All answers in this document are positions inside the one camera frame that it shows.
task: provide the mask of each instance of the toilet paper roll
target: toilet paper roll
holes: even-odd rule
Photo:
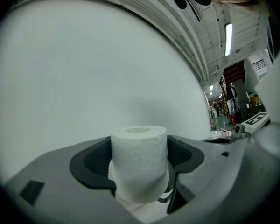
[[[130,203],[151,203],[169,181],[166,128],[135,126],[111,132],[116,195]]]

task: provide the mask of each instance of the ceiling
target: ceiling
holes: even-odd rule
[[[12,10],[39,0],[17,0]],[[213,95],[221,94],[218,81],[223,68],[247,58],[266,46],[267,12],[213,1],[202,6],[191,0],[201,20],[190,6],[179,9],[173,0],[89,0],[115,5],[141,18],[156,29],[180,53],[205,91],[214,85]],[[226,23],[232,23],[231,54],[225,56]]]

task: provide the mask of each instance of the red object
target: red object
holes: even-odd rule
[[[235,114],[232,114],[231,117],[232,117],[232,124],[236,125],[237,123],[235,122]]]

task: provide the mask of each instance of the fluorescent light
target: fluorescent light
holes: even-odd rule
[[[225,56],[229,56],[231,49],[231,38],[232,38],[232,24],[228,23],[225,25]]]

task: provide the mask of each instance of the white curved panel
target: white curved panel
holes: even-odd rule
[[[177,52],[133,16],[81,0],[48,0],[0,27],[0,180],[50,150],[117,126],[164,126],[201,140],[204,93]]]

